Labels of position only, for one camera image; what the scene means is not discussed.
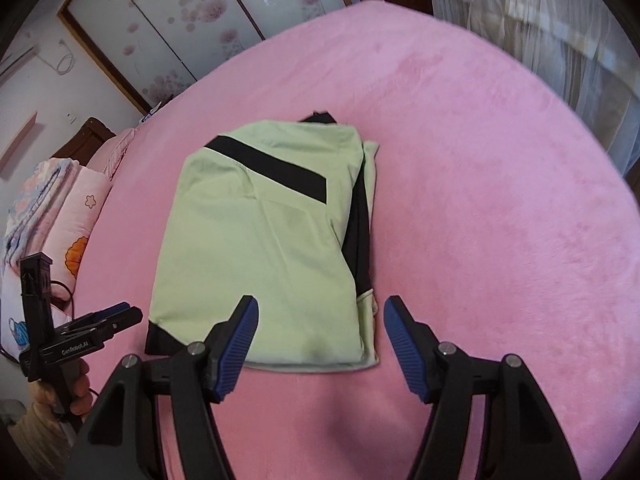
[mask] pink fuzzy surface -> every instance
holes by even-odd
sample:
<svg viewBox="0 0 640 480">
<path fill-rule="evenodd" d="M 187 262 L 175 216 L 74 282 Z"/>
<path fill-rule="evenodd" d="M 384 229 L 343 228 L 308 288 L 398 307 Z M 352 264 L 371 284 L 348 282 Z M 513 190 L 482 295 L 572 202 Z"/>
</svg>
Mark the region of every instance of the pink fuzzy surface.
<svg viewBox="0 0 640 480">
<path fill-rule="evenodd" d="M 187 155 L 242 124 L 313 110 L 380 143 L 372 220 L 380 305 L 401 294 L 441 340 L 485 358 L 520 354 L 584 480 L 599 479 L 640 420 L 638 205 L 539 79 L 471 33 L 416 12 L 366 2 L 288 30 L 147 121 L 86 248 L 76 315 L 119 301 L 148 311 Z M 145 333 L 146 320 L 88 359 L 95 386 L 124 354 L 143 354 Z M 382 316 L 376 344 L 381 363 L 365 372 L 245 369 L 214 409 L 237 478 L 406 478 L 428 408 L 409 393 Z M 474 476 L 480 409 L 463 480 Z M 175 438 L 168 432 L 164 442 L 179 478 Z"/>
</svg>

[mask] blue gripper pad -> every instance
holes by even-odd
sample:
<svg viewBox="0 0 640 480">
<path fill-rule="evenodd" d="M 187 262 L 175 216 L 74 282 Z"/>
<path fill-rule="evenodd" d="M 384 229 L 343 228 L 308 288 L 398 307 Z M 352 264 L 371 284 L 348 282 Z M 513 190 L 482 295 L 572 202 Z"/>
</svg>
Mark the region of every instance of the blue gripper pad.
<svg viewBox="0 0 640 480">
<path fill-rule="evenodd" d="M 233 318 L 234 316 L 232 316 L 227 323 L 231 323 Z M 214 390 L 221 402 L 226 394 L 231 393 L 236 387 L 244 359 L 249 351 L 249 346 L 251 346 L 251 341 L 254 339 L 257 328 L 258 302 L 255 298 L 251 298 L 240 319 L 237 321 L 218 362 L 218 377 Z"/>
<path fill-rule="evenodd" d="M 399 308 L 404 308 L 403 314 L 406 314 L 405 316 L 398 312 Z M 393 297 L 385 302 L 384 319 L 386 334 L 391 339 L 391 345 L 394 348 L 409 390 L 420 397 L 422 402 L 426 402 L 430 394 L 427 386 L 426 364 L 410 335 L 409 329 L 405 325 L 405 323 L 415 323 L 415 321 L 411 318 L 404 305 L 396 306 Z"/>
</svg>

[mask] wall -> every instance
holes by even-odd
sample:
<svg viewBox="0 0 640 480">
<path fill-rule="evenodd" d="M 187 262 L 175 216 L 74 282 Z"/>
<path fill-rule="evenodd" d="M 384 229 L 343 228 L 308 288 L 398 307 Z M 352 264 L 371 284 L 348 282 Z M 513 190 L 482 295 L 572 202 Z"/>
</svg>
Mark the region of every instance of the wall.
<svg viewBox="0 0 640 480">
<path fill-rule="evenodd" d="M 0 146 L 22 126 L 34 110 L 36 126 L 27 134 L 7 165 L 0 170 L 0 230 L 4 235 L 7 211 L 33 167 L 73 137 L 89 117 L 96 117 L 113 132 L 135 125 L 140 113 L 85 54 L 56 17 L 64 0 L 41 0 L 23 25 L 9 52 L 29 42 L 40 47 L 40 57 L 54 67 L 67 54 L 76 63 L 58 75 L 35 57 L 0 86 Z M 66 115 L 77 119 L 69 124 Z M 27 401 L 26 380 L 15 365 L 0 356 L 0 398 Z"/>
</svg>

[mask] metal bolt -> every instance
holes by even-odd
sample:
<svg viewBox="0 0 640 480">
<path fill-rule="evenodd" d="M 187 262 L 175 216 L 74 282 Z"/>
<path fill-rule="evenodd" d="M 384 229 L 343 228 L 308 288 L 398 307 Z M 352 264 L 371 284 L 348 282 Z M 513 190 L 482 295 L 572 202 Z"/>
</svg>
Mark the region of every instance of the metal bolt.
<svg viewBox="0 0 640 480">
<path fill-rule="evenodd" d="M 507 357 L 505 357 L 504 361 L 511 367 L 511 368 L 519 368 L 522 366 L 522 359 L 520 359 L 516 354 L 509 354 L 507 355 Z"/>
<path fill-rule="evenodd" d="M 444 341 L 442 343 L 440 343 L 438 345 L 438 351 L 442 354 L 442 355 L 452 355 L 456 353 L 456 350 L 458 350 L 458 347 L 455 346 L 453 343 L 450 343 L 448 341 Z"/>
<path fill-rule="evenodd" d="M 120 364 L 125 368 L 131 368 L 138 364 L 138 356 L 135 354 L 125 355 L 120 361 Z"/>
<path fill-rule="evenodd" d="M 206 349 L 207 347 L 204 346 L 204 343 L 201 341 L 196 341 L 195 343 L 191 343 L 189 346 L 187 346 L 187 352 L 189 352 L 191 355 L 202 354 Z"/>
</svg>

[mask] orange flower print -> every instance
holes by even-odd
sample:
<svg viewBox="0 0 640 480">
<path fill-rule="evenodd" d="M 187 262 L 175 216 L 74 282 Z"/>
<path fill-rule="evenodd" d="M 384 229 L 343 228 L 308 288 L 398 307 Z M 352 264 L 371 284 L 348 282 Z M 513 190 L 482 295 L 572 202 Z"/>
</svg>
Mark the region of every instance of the orange flower print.
<svg viewBox="0 0 640 480">
<path fill-rule="evenodd" d="M 84 250 L 86 249 L 86 244 L 89 241 L 89 238 L 83 236 L 82 238 L 78 238 L 75 242 L 72 243 L 71 247 L 68 248 L 65 254 L 65 265 L 66 268 L 69 269 L 69 272 L 73 275 L 74 278 L 78 277 L 78 269 L 80 268 L 80 261 L 82 260 L 82 255 L 84 254 Z"/>
</svg>

